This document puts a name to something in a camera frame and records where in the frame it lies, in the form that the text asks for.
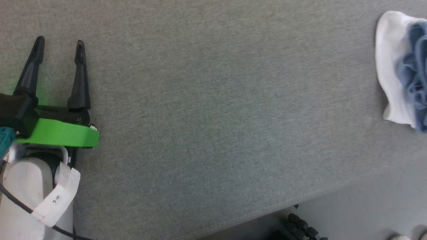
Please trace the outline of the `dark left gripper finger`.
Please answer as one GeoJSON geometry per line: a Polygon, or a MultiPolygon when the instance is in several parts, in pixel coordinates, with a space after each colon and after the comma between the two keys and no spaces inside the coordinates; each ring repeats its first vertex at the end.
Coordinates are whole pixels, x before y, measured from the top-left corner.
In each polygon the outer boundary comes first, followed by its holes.
{"type": "Polygon", "coordinates": [[[76,73],[71,96],[67,101],[68,109],[72,111],[86,111],[91,108],[89,93],[89,78],[84,42],[78,40],[74,62],[76,73]]]}
{"type": "Polygon", "coordinates": [[[13,95],[26,95],[38,101],[36,95],[38,84],[38,71],[44,59],[44,36],[38,36],[34,42],[30,55],[26,61],[13,95]]]}

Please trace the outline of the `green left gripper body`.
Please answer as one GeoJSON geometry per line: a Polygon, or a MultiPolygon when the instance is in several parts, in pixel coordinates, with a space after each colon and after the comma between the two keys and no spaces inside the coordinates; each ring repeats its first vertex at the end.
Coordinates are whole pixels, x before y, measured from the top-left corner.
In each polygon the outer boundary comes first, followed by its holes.
{"type": "Polygon", "coordinates": [[[99,131],[90,123],[87,110],[70,110],[66,107],[38,106],[40,118],[29,138],[17,137],[19,143],[97,147],[99,131]]]}

